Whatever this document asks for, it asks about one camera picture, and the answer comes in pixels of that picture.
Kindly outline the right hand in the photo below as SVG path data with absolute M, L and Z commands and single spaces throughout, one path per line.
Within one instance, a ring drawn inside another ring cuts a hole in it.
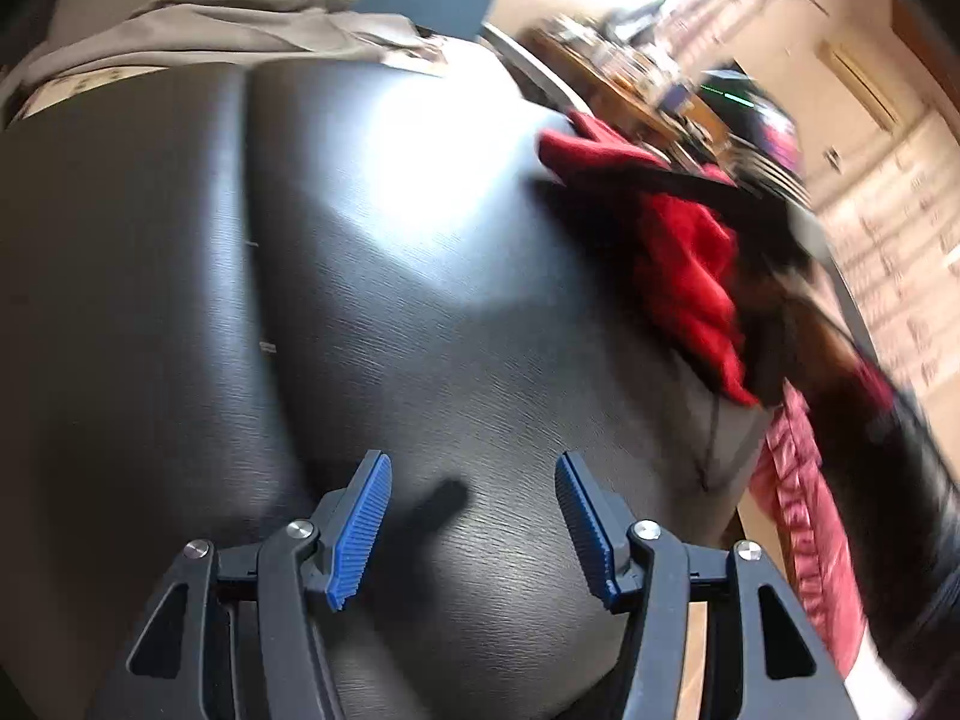
M 856 403 L 869 418 L 892 408 L 892 387 L 854 343 L 822 265 L 779 273 L 737 266 L 729 293 L 743 332 L 745 382 L 765 408 L 778 405 L 786 387 L 832 415 Z

